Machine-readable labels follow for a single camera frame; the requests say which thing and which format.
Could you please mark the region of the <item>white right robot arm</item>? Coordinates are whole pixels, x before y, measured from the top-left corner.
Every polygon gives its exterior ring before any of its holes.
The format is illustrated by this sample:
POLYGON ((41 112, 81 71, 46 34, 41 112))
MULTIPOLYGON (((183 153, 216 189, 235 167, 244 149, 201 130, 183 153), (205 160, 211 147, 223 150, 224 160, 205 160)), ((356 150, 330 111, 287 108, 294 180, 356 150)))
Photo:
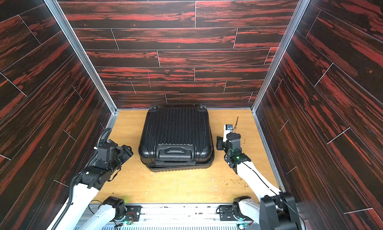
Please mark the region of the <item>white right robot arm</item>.
POLYGON ((261 230, 300 230, 301 217, 294 197, 272 185, 255 167, 250 158, 242 152, 240 134, 227 133, 217 137, 216 148, 225 152, 228 166, 243 179, 255 193, 259 203, 249 196, 233 199, 233 216, 244 221, 237 226, 244 230, 251 225, 261 230))

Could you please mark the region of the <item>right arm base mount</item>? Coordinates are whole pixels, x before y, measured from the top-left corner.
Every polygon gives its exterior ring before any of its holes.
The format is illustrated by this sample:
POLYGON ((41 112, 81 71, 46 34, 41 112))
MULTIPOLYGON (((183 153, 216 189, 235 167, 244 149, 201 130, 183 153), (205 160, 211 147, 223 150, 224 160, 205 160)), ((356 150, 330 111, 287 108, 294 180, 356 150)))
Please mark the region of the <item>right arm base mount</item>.
POLYGON ((239 219, 234 214, 232 204, 219 205, 216 209, 216 213, 219 215, 221 222, 239 221, 239 219))

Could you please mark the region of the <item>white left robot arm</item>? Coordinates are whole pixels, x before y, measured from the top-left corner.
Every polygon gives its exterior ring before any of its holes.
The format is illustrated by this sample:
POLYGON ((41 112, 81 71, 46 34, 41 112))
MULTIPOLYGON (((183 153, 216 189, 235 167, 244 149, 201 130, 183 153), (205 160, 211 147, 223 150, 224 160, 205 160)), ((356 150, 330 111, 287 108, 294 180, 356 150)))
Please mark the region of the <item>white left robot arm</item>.
MULTIPOLYGON (((49 230, 73 230, 104 184, 115 178, 112 174, 117 174, 133 156, 131 147, 120 147, 111 140, 98 143, 95 150, 90 163, 70 182, 66 206, 49 225, 49 230)), ((108 197, 80 229, 100 230, 109 222, 123 222, 126 215, 124 200, 108 197)))

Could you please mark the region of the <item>black hard-shell suitcase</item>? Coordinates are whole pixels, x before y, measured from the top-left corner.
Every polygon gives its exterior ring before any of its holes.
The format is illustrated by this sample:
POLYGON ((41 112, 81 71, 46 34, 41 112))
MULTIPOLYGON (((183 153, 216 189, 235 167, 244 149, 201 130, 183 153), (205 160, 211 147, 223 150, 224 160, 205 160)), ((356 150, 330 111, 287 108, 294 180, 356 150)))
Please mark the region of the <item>black hard-shell suitcase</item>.
POLYGON ((206 106, 151 106, 138 153, 141 162, 152 172, 210 167, 214 147, 206 106))

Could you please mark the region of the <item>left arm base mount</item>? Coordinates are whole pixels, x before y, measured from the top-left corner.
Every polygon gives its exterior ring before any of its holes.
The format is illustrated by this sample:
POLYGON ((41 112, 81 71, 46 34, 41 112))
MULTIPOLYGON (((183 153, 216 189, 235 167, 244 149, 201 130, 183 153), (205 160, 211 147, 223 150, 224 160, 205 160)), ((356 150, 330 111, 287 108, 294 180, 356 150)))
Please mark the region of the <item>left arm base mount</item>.
POLYGON ((132 223, 138 222, 141 215, 141 205, 125 205, 125 218, 124 223, 131 225, 132 223))

